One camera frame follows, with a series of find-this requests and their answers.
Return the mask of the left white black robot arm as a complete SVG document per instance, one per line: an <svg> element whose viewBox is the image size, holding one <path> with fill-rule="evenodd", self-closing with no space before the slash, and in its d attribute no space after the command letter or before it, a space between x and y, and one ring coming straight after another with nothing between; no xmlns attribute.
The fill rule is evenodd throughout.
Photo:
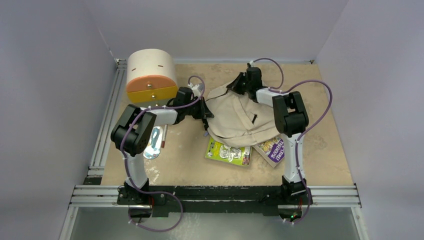
<svg viewBox="0 0 424 240"><path fill-rule="evenodd" d="M164 190L152 190L145 171L144 151L154 128L176 125L191 116L208 126L208 119L214 117L206 105L204 91L194 87L180 87L176 95L164 106L138 107L129 104L110 135L111 141L123 155L126 179L119 188L120 205L164 205L171 194Z"/></svg>

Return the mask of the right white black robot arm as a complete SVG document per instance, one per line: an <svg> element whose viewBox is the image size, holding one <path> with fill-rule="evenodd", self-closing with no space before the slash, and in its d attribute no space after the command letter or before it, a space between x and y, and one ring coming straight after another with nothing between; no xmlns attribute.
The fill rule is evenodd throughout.
<svg viewBox="0 0 424 240"><path fill-rule="evenodd" d="M264 86L261 69L251 65L239 73L227 89L273 109L274 125L283 140L285 152L280 196L288 204L310 205L312 194L307 186L302 154L309 117L300 92L272 90Z"/></svg>

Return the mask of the beige canvas student backpack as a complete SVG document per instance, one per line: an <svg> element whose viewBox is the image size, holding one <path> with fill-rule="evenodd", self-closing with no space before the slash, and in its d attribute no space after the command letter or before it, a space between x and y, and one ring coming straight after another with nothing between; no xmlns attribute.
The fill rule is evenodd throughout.
<svg viewBox="0 0 424 240"><path fill-rule="evenodd" d="M205 103L213 114L207 119L207 132L227 146L254 146L280 134L271 107L255 103L247 94L236 94L226 85L211 90Z"/></svg>

